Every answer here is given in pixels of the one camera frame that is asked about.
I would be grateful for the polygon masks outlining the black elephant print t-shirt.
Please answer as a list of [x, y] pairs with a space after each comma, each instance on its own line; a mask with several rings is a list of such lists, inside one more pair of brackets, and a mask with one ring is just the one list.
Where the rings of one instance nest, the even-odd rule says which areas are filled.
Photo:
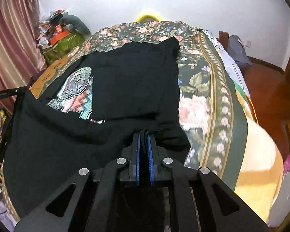
[[180, 127], [177, 56], [171, 37], [126, 43], [74, 62], [45, 92], [27, 91], [14, 107], [3, 173], [15, 211], [24, 217], [81, 168], [96, 170], [153, 134], [184, 161], [190, 143]]

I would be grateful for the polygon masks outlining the wooden lap desk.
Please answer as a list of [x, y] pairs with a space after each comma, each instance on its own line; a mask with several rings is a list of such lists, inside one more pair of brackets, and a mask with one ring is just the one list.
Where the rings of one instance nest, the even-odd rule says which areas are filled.
[[57, 69], [62, 68], [66, 62], [68, 62], [69, 57], [63, 57], [55, 62], [53, 62], [42, 74], [41, 76], [30, 86], [30, 92], [33, 96], [38, 99], [42, 94], [42, 90], [46, 84], [49, 82], [53, 77], [55, 77], [55, 72]]

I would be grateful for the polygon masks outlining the pink striped curtain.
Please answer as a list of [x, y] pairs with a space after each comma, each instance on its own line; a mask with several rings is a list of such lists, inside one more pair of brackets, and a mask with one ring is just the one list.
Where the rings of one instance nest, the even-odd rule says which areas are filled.
[[26, 86], [46, 68], [37, 47], [38, 0], [0, 0], [0, 91]]

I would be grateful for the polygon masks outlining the green leaf pattern storage bag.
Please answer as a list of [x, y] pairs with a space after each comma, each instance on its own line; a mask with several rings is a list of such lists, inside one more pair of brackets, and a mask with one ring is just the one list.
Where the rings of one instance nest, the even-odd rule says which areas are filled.
[[50, 66], [54, 61], [64, 57], [83, 42], [84, 38], [80, 33], [70, 32], [68, 36], [59, 40], [56, 44], [42, 48], [46, 64]]

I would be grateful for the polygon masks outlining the floral green bed quilt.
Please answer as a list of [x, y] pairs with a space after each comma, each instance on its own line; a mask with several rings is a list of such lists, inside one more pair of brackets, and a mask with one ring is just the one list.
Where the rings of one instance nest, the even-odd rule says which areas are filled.
[[[68, 62], [46, 82], [42, 94], [87, 54], [110, 51], [131, 42], [158, 44], [171, 37], [180, 45], [177, 56], [179, 120], [190, 143], [181, 162], [192, 169], [209, 167], [234, 190], [244, 157], [248, 125], [235, 83], [216, 50], [218, 42], [206, 30], [176, 21], [124, 23], [103, 28], [66, 56]], [[2, 187], [3, 200], [15, 219], [20, 220], [23, 217], [13, 207], [4, 173]]]

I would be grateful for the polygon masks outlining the orange box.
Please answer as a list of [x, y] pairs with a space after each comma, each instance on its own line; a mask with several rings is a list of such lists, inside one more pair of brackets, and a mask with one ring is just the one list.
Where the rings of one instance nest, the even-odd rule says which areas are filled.
[[50, 44], [54, 45], [56, 44], [59, 40], [63, 39], [64, 37], [68, 36], [70, 34], [70, 32], [68, 30], [64, 30], [62, 32], [60, 32], [59, 34], [54, 35], [51, 39], [50, 39]]

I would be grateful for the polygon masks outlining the orange yellow blanket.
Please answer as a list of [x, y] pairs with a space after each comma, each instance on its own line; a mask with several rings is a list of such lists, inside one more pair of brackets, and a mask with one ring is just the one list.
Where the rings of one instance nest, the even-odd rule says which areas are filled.
[[248, 125], [246, 148], [235, 193], [264, 221], [278, 197], [283, 159], [269, 134], [255, 122], [248, 103], [236, 93]]

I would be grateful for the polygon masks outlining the grey purple backpack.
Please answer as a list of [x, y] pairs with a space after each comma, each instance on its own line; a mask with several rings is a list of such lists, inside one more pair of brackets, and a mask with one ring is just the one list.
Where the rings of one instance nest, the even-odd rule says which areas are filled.
[[233, 58], [242, 74], [252, 65], [251, 60], [246, 55], [244, 44], [237, 35], [229, 36], [227, 53]]

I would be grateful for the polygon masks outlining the white wall socket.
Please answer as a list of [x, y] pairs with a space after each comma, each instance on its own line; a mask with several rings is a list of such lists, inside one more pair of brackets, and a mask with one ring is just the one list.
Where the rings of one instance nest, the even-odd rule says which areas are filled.
[[252, 44], [252, 42], [248, 40], [248, 41], [246, 42], [245, 46], [248, 47], [248, 48], [250, 48], [250, 47], [251, 47], [251, 44]]

